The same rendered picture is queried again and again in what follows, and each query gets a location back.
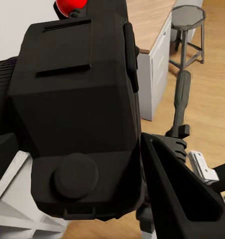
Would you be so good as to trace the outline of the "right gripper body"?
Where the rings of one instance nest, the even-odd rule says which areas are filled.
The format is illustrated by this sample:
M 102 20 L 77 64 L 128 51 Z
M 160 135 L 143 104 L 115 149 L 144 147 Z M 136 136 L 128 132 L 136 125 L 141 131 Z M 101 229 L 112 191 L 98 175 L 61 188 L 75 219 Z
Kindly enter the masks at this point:
M 221 192 L 225 191 L 225 163 L 212 170 L 216 171 L 219 180 L 206 186 L 224 203 Z

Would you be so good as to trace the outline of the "digital camera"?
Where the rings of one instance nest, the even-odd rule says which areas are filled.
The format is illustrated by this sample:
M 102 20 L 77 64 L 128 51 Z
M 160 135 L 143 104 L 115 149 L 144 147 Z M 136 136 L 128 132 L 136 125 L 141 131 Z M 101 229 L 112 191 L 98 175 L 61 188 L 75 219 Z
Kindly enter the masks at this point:
M 32 156 L 37 207 L 117 220 L 145 198 L 137 56 L 126 0 L 56 0 L 0 61 L 0 136 Z

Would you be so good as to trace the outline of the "camera tripod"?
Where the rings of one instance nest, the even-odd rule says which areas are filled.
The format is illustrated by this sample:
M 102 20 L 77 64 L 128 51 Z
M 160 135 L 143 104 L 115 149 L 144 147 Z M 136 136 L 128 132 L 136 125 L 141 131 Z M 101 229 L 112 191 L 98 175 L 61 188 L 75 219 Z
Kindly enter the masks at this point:
M 191 75 L 188 71 L 180 71 L 177 74 L 174 91 L 174 121 L 173 127 L 164 135 L 156 135 L 179 159 L 185 164 L 187 143 L 183 138 L 189 136 L 189 125 L 184 124 L 184 111 L 188 105 L 188 94 L 190 88 Z M 190 166 L 191 163 L 189 162 Z M 188 164 L 188 168 L 189 168 Z M 189 168 L 190 169 L 190 168 Z M 191 170 L 191 169 L 190 169 Z M 194 172 L 193 170 L 191 170 Z M 225 197 L 223 197 L 225 204 Z M 145 182 L 145 198 L 139 209 L 136 211 L 136 218 L 139 220 L 142 239 L 157 239 L 153 214 L 149 199 L 147 182 Z

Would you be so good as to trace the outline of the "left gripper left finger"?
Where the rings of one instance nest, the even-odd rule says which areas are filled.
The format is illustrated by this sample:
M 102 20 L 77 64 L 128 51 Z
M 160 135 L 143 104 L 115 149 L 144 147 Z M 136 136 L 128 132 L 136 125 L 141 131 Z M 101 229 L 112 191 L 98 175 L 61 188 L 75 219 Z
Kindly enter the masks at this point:
M 13 132 L 0 136 L 0 180 L 18 151 L 17 139 Z

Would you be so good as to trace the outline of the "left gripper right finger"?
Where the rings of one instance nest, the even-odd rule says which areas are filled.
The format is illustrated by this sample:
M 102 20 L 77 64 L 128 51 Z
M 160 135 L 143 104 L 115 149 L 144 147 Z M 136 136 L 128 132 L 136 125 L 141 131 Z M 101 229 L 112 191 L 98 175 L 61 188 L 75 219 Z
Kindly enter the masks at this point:
M 140 151 L 157 239 L 225 239 L 225 204 L 159 138 Z

